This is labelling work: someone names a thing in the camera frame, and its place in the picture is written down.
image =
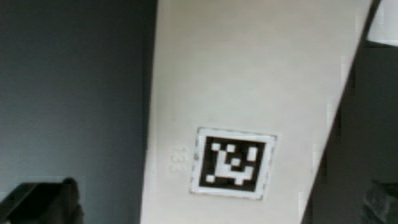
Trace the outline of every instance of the white border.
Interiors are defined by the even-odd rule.
[[[226,190],[210,187],[199,186],[199,177],[201,177],[201,170],[203,170],[203,158],[204,158],[204,144],[206,144],[206,137],[220,137],[236,140],[249,140],[265,143],[265,153],[261,158],[261,167],[259,167],[259,174],[258,174],[258,184],[254,192],[245,192],[238,190]],[[263,135],[249,132],[227,131],[211,128],[199,128],[197,132],[197,144],[195,144],[195,158],[194,158],[194,169],[192,169],[192,183],[190,183],[190,192],[195,194],[210,194],[220,195],[238,198],[247,198],[252,200],[263,199],[265,193],[265,185],[268,181],[268,171],[270,171],[270,160],[275,148],[275,141],[277,137],[274,135]]]

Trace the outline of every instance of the black object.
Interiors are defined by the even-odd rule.
[[[398,224],[398,184],[373,181],[364,196],[362,224]]]
[[[71,178],[62,183],[23,183],[2,201],[2,223],[84,224],[78,198],[78,185]]]

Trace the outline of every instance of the white panel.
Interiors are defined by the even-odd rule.
[[[160,0],[142,224],[300,223],[370,3]],[[190,192],[203,127],[275,136],[259,200]]]
[[[368,40],[398,46],[398,1],[382,0]]]

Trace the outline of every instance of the wall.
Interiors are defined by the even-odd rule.
[[[396,61],[398,48],[361,49],[304,224],[361,223],[371,180],[398,182]]]
[[[0,196],[75,177],[85,223],[139,222],[153,19],[153,1],[0,1]]]

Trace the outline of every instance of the black square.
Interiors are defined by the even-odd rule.
[[[235,147],[235,152],[227,152],[227,146]],[[251,149],[256,151],[254,160],[252,159],[249,160],[249,154],[252,155],[252,153],[249,153]],[[265,142],[208,136],[204,144],[204,159],[203,159],[199,186],[256,192],[259,168],[263,163],[261,161],[263,153],[265,153]],[[233,159],[240,160],[238,165],[236,164],[233,165]],[[226,171],[226,169],[220,169],[220,166],[227,168],[227,172],[224,172],[224,175],[217,175],[219,170]],[[235,177],[229,176],[229,174],[242,176],[240,174],[243,173],[251,173],[251,175],[249,174],[245,175],[247,177],[251,176],[251,178],[247,178],[243,182],[240,180],[240,183],[236,183],[238,180]]]

